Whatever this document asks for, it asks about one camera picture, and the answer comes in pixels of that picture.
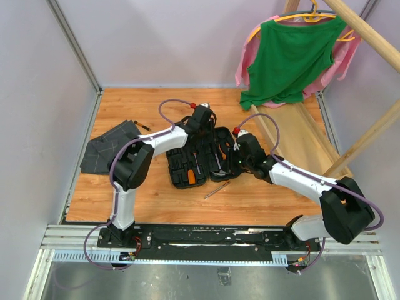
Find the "black plastic tool case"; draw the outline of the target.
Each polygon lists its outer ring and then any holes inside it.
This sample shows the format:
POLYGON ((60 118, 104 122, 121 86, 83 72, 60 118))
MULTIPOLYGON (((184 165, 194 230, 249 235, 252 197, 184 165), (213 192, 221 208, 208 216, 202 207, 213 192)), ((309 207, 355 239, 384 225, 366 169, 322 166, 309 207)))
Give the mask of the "black plastic tool case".
POLYGON ((223 177, 217 177, 212 174, 213 171, 218 171, 218 167, 213 151, 213 139, 211 133, 209 132, 196 142, 187 142, 183 147, 172 149, 166 153, 169 175, 172 185, 175 188, 194 188, 202 186, 207 182, 207 180, 211 180, 213 182, 228 181, 241 175, 234 175, 229 170, 228 157, 225 161, 223 161, 218 147, 221 142, 228 142, 230 144, 230 148, 234 146, 234 139, 231 132, 226 127, 216 127, 215 134, 219 160, 222 170, 226 172, 226 175, 223 177), (197 172, 193 152, 197 152, 201 175, 199 175, 197 172), (195 173, 196 184, 189 185, 188 183, 189 169, 192 169, 195 173))

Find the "claw hammer black handle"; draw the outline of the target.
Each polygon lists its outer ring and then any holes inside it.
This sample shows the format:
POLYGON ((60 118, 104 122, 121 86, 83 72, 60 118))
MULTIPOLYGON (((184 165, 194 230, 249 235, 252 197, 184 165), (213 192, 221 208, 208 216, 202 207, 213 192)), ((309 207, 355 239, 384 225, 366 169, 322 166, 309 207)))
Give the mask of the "claw hammer black handle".
POLYGON ((216 159, 216 163, 217 163, 217 167, 218 167, 218 171, 213 171, 212 174, 214 176, 217 177, 223 177, 226 175, 226 172, 223 171, 222 167, 221 167, 221 163, 219 160, 219 156, 218 156, 218 151, 217 151, 217 140, 216 140, 216 134, 215 134, 215 120, 214 118, 211 118, 211 136, 212 136, 212 144, 213 144, 213 151, 214 151, 214 156, 216 159))

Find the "black-handled screwdriver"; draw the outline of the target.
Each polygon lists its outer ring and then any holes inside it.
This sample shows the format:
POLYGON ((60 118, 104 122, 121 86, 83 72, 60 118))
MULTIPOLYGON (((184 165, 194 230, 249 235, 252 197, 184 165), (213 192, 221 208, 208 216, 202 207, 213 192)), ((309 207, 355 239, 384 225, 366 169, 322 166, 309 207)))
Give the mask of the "black-handled screwdriver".
POLYGON ((201 169, 200 169, 200 165, 199 165, 199 161, 198 161, 198 154, 197 154, 197 152, 193 152, 193 156, 194 156, 194 160, 195 160, 195 163, 196 163, 197 173, 198 173, 199 175, 201 175, 201 169))

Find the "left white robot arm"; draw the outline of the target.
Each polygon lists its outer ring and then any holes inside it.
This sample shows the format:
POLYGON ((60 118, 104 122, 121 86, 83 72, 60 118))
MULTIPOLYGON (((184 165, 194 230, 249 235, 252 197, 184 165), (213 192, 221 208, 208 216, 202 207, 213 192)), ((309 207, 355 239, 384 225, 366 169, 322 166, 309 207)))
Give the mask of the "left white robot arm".
POLYGON ((114 188, 113 210, 106 224, 112 240, 120 247, 134 239, 134 203, 138 187, 145 181, 153 158, 172 149, 195 143, 206 135, 213 111, 208 103, 194 104, 185 121, 173 122, 162 131, 138 135, 127 142, 112 160, 109 178, 114 188))

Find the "orange-handled screwdriver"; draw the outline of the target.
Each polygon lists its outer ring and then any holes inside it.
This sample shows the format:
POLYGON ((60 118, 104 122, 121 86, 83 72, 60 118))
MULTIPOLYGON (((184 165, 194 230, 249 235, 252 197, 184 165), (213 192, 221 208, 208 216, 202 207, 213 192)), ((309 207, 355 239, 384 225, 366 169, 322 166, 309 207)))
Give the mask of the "orange-handled screwdriver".
POLYGON ((188 179, 189 185, 196 184, 196 176, 195 176, 195 173, 194 173, 194 171, 192 169, 188 170, 187 179, 188 179))

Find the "silver metal file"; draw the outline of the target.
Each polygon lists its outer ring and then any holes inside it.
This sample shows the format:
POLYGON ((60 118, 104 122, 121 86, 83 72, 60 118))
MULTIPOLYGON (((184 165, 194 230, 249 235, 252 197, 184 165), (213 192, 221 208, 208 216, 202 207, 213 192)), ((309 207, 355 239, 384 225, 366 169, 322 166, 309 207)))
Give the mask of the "silver metal file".
POLYGON ((219 191, 223 190, 226 186, 230 185, 230 181, 225 182, 222 186, 219 186, 218 188, 216 188, 215 190, 213 190, 212 192, 210 192, 209 194, 204 196, 204 199, 208 199, 211 196, 215 195, 216 193, 218 193, 219 191))

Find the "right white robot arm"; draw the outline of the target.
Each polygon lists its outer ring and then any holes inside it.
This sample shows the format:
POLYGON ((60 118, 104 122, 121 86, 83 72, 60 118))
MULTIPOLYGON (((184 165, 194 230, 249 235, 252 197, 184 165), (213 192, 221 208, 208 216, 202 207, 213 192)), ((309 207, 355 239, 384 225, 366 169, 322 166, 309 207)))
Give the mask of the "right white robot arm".
POLYGON ((258 139, 234 128, 235 163, 255 178, 283 186, 318 204, 320 215, 299 215, 284 227, 283 242, 297 250, 313 238, 333 238, 350 244, 374 221, 375 214, 359 186, 350 177, 334 179, 297 168, 280 156, 266 154, 258 139))

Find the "orange-black pliers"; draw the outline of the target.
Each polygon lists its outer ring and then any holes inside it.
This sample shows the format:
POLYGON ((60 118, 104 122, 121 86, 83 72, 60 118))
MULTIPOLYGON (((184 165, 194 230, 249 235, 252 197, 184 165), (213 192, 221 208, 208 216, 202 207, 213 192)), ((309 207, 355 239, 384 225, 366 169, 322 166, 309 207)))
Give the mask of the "orange-black pliers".
POLYGON ((221 142, 218 147, 222 155, 222 160, 225 161, 228 158, 230 144, 228 142, 221 142))

